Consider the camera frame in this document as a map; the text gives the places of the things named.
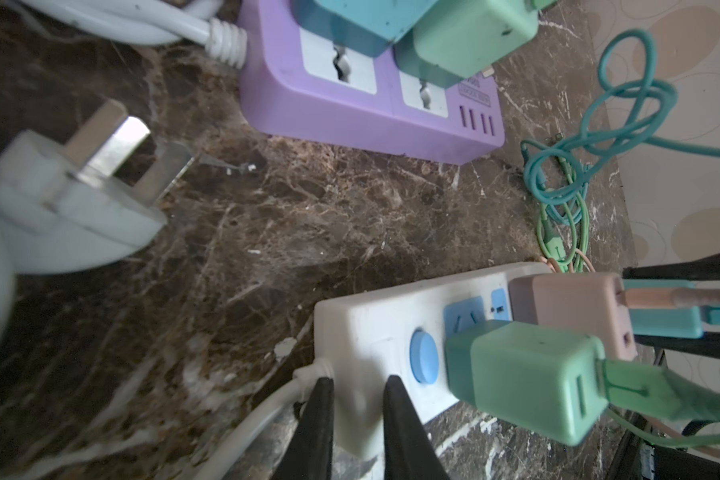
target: coiled teal cable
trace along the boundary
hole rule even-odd
[[[643,71],[643,78],[632,82],[625,82],[621,85],[613,86],[608,82],[606,76],[606,67],[610,60],[610,55],[619,42],[627,38],[637,38],[643,43],[646,53],[646,66]],[[542,204],[547,206],[556,206],[568,204],[575,199],[576,194],[586,194],[586,186],[590,182],[593,175],[602,169],[605,164],[618,154],[622,154],[639,144],[647,143],[657,147],[669,148],[690,154],[707,155],[710,157],[720,158],[720,148],[707,147],[704,145],[684,144],[674,140],[667,140],[661,137],[655,137],[653,134],[661,127],[670,111],[677,103],[677,90],[667,82],[654,78],[656,73],[656,46],[650,33],[642,29],[627,30],[618,34],[606,46],[603,56],[600,58],[600,64],[597,68],[597,79],[604,93],[590,105],[584,112],[579,126],[579,133],[573,137],[560,140],[551,147],[541,144],[535,140],[524,140],[521,143],[521,150],[526,159],[525,170],[523,171],[523,180],[528,191]],[[634,98],[634,104],[624,126],[615,130],[598,130],[590,131],[589,125],[595,110],[602,106],[611,97]],[[637,119],[646,99],[654,98],[659,102],[659,109],[640,120]],[[595,147],[601,142],[611,141],[608,148]],[[528,154],[528,146],[539,148],[540,151],[530,156]],[[576,159],[572,151],[576,148],[583,148],[600,159],[591,168],[585,169],[581,162]],[[542,164],[550,157],[565,159],[572,169],[572,182],[567,186],[557,189],[547,189],[546,179],[541,167]],[[558,221],[559,213],[554,208],[546,208],[547,213],[553,220]],[[577,210],[574,214],[574,220],[577,222],[580,218],[580,212]],[[559,223],[568,224],[565,218],[560,218]]]

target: thick white cord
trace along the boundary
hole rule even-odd
[[[188,7],[161,0],[21,0],[25,4],[114,42],[154,46],[187,38],[215,60],[242,68],[248,36],[234,24],[212,18],[222,0],[195,0]]]
[[[194,480],[221,480],[259,433],[284,409],[302,397],[302,385],[291,380],[254,410],[221,443]]]

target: brown marble countertop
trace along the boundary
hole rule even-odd
[[[138,178],[161,142],[202,153],[148,248],[19,279],[0,346],[0,473],[46,458],[63,467],[45,478],[191,478],[311,361],[315,302],[538,255],[518,142],[573,134],[600,93],[582,6],[560,0],[542,19],[495,65],[505,146],[455,167],[261,134],[240,114],[236,73],[195,45],[134,49],[44,18],[47,40],[0,8],[0,151],[24,128],[64,141],[115,98],[153,131],[119,177]],[[594,123],[607,126],[604,111]],[[589,202],[595,266],[634,264],[615,162]],[[295,424],[283,414],[229,477],[269,478]],[[426,429],[453,479],[589,480],[610,463],[614,425],[568,448],[458,404]],[[336,449],[334,478],[382,474]]]

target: blue button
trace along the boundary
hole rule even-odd
[[[411,338],[411,370],[419,383],[435,383],[440,371],[438,346],[432,335],[422,330],[413,332]]]

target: patterned wallpaper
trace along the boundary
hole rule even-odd
[[[680,94],[658,135],[720,146],[720,0],[588,0],[587,11],[598,54],[628,28],[653,34],[656,76]],[[642,46],[624,42],[607,73],[615,84],[636,80],[644,64]],[[621,126],[631,102],[615,98],[606,108],[611,126]],[[655,108],[646,102],[644,112]],[[720,252],[720,160],[641,145],[618,162],[641,265]],[[720,392],[720,360],[669,352],[667,361],[686,378]],[[720,433],[720,424],[702,433]]]

